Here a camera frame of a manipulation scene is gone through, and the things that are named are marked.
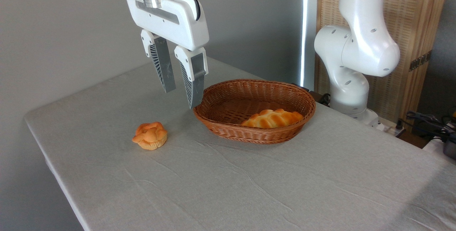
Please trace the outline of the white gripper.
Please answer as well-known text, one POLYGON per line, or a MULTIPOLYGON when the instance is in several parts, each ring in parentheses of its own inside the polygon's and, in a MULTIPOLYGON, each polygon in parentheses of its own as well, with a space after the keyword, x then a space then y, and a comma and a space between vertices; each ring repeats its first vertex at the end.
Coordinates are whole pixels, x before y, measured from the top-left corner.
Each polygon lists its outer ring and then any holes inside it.
POLYGON ((194 0, 161 0, 160 8, 147 7, 142 0, 127 0, 132 18, 141 31, 145 54, 151 58, 166 93, 176 89, 167 40, 176 43, 189 108, 201 104, 204 77, 208 74, 203 48, 209 42, 202 6, 196 20, 194 0))

